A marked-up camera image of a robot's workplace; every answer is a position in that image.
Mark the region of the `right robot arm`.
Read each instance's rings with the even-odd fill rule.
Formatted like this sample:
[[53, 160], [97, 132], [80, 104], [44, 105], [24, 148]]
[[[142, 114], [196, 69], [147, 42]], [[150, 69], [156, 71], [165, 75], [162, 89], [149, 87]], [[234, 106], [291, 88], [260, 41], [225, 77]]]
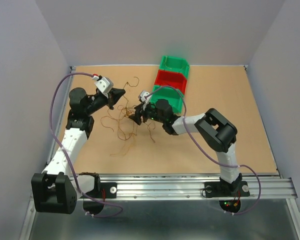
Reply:
[[196, 116], [180, 116], [173, 112], [172, 106], [165, 99], [155, 104], [141, 103], [129, 116], [136, 124], [147, 120], [162, 123], [162, 128], [169, 135], [199, 133], [208, 146], [217, 155], [220, 177], [217, 182], [206, 182], [201, 194], [205, 198], [244, 196], [242, 174], [239, 171], [235, 143], [238, 130], [220, 112], [211, 108]]

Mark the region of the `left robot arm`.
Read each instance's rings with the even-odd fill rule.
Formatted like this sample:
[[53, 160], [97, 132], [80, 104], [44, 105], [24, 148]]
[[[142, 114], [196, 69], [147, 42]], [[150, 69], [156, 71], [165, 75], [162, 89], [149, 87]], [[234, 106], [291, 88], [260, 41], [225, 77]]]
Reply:
[[119, 88], [112, 88], [107, 94], [97, 90], [89, 95], [81, 87], [69, 92], [70, 110], [63, 139], [56, 142], [59, 147], [49, 164], [31, 179], [37, 212], [71, 214], [81, 197], [105, 199], [106, 192], [99, 175], [91, 172], [77, 174], [73, 164], [93, 130], [92, 114], [105, 106], [112, 109], [124, 94], [125, 90]]

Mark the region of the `near green plastic bin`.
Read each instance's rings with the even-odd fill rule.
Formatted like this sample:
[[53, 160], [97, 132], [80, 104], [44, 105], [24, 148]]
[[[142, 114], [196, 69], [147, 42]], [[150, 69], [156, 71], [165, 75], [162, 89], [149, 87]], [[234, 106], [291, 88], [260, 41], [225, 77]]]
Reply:
[[184, 94], [179, 89], [173, 90], [170, 87], [164, 87], [152, 94], [149, 102], [156, 104], [159, 99], [165, 99], [171, 105], [173, 112], [180, 114], [183, 110], [183, 98]]

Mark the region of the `green plastic bin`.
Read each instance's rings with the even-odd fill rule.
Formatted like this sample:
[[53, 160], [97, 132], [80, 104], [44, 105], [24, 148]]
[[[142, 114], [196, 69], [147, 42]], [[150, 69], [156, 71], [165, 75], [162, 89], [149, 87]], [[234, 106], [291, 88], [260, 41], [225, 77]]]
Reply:
[[184, 94], [179, 89], [173, 90], [170, 87], [164, 87], [152, 94], [149, 102], [156, 104], [159, 99], [165, 99], [171, 105], [173, 112], [180, 114], [183, 110], [183, 98]]
[[169, 72], [181, 73], [186, 79], [188, 79], [190, 65], [184, 58], [164, 55], [161, 58], [159, 69]]

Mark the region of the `red plastic bin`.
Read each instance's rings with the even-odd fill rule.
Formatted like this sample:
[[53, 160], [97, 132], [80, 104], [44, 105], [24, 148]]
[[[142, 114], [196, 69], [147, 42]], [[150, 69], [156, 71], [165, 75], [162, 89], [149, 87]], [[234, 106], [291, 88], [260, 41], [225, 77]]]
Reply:
[[186, 92], [187, 79], [182, 73], [159, 69], [155, 78], [156, 86], [171, 86], [178, 89], [184, 95]]

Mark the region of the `far green plastic bin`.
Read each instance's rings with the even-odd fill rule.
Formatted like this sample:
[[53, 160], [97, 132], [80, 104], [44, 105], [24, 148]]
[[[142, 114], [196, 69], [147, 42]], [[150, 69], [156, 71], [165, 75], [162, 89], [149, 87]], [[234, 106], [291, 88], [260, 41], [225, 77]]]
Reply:
[[169, 72], [181, 73], [186, 79], [188, 79], [190, 65], [184, 58], [164, 55], [161, 58], [159, 69]]

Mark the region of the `left aluminium frame post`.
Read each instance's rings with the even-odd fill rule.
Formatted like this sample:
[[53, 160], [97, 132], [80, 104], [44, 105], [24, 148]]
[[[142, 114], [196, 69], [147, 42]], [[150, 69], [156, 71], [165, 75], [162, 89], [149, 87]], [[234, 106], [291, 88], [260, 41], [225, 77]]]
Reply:
[[62, 127], [63, 118], [66, 115], [66, 106], [68, 94], [73, 82], [76, 67], [71, 66], [68, 77], [57, 85], [52, 96], [52, 102], [49, 110], [49, 127], [52, 135], [52, 143], [49, 150], [46, 166], [43, 169], [43, 174], [58, 175], [59, 173], [66, 174], [69, 171], [69, 152], [62, 145], [65, 128]]

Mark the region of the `aluminium mounting rail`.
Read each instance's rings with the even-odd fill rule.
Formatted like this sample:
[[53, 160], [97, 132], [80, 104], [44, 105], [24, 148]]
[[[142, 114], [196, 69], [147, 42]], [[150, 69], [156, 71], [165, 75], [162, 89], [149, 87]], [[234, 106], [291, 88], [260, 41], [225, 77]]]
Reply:
[[216, 176], [80, 175], [80, 188], [67, 175], [36, 173], [31, 179], [33, 199], [40, 204], [87, 201], [178, 201], [296, 199], [291, 179], [244, 176], [236, 190], [222, 186]]

